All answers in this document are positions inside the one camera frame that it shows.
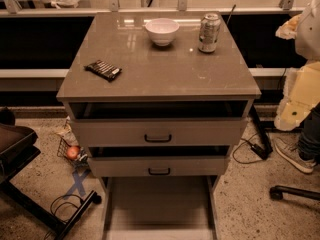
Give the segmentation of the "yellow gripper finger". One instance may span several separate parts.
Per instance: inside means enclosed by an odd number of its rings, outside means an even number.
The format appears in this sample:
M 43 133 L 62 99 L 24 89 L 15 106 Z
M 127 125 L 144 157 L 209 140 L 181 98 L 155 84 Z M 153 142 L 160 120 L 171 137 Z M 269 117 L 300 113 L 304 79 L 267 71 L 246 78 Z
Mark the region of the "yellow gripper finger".
M 309 63 L 286 75 L 274 125 L 278 130 L 291 131 L 298 127 L 320 102 L 320 62 Z
M 281 25 L 275 32 L 275 35 L 282 39 L 295 39 L 297 35 L 297 26 L 301 15 L 295 15 Z

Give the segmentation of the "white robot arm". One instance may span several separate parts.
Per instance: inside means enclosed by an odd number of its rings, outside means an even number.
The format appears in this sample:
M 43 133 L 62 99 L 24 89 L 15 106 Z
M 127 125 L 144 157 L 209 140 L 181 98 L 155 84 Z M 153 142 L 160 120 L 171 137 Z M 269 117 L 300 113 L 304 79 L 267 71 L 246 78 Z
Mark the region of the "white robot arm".
M 300 69 L 288 70 L 274 120 L 277 129 L 291 131 L 320 102 L 320 0 L 312 0 L 301 14 L 279 27 L 276 36 L 293 39 L 296 53 L 307 60 Z

